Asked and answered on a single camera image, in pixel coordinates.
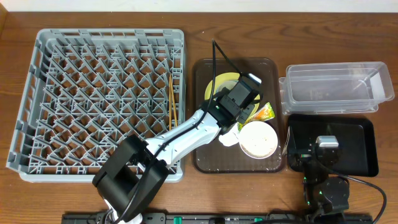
gray drying rack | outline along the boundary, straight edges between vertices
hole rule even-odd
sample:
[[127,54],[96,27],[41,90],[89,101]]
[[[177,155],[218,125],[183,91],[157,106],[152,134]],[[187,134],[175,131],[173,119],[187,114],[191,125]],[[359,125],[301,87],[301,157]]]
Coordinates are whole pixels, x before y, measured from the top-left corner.
[[[185,121],[184,52],[176,29],[41,30],[6,166],[29,182],[91,182],[127,136],[175,126],[170,73],[178,123]],[[166,182],[182,176],[178,161]]]

transparent plastic box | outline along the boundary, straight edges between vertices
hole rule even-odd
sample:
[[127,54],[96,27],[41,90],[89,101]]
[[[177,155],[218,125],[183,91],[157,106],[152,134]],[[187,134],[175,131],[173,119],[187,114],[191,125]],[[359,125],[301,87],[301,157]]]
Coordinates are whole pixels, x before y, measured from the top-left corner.
[[283,114],[371,113],[394,99],[382,62],[290,65],[279,85]]

yellow bowl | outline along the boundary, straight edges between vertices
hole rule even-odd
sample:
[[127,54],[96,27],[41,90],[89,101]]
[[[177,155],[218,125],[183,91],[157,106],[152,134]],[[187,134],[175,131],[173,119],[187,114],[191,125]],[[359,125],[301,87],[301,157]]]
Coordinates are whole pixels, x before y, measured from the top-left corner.
[[[221,75],[217,75],[216,76],[215,85],[214,85],[215,92],[217,91],[218,87],[222,83],[224,83],[226,81],[238,81],[238,78],[239,78],[239,74],[236,73],[236,72],[227,72],[227,73],[223,73]],[[210,81],[209,84],[206,87],[205,100],[208,100],[210,98],[212,84],[213,84],[213,81]],[[260,100],[260,95],[257,95],[255,100]],[[258,108],[259,108],[259,104],[256,103],[254,105],[254,109],[251,111],[251,114],[250,114],[249,118],[256,113]]]

